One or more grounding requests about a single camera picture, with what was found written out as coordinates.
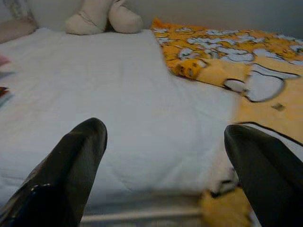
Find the white wall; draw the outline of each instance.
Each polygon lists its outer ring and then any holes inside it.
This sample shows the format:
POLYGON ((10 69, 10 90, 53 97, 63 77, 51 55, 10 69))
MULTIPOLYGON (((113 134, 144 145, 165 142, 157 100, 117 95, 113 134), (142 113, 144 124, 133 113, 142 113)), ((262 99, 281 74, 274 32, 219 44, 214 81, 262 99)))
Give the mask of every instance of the white wall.
POLYGON ((0 23, 12 19, 9 11, 3 5, 3 2, 0 0, 0 23))
POLYGON ((259 29, 303 38, 303 0, 128 0, 143 17, 222 29, 259 29))

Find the white mattress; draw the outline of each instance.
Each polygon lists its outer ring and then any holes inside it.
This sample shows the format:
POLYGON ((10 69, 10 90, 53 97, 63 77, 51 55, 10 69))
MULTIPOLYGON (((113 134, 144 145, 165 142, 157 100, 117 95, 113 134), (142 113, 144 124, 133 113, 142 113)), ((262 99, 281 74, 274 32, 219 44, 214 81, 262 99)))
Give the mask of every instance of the white mattress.
POLYGON ((88 207, 198 194, 237 95, 172 76, 153 34, 66 35, 45 28, 0 45, 16 73, 0 108, 0 204, 78 123, 101 119, 108 147, 88 207))

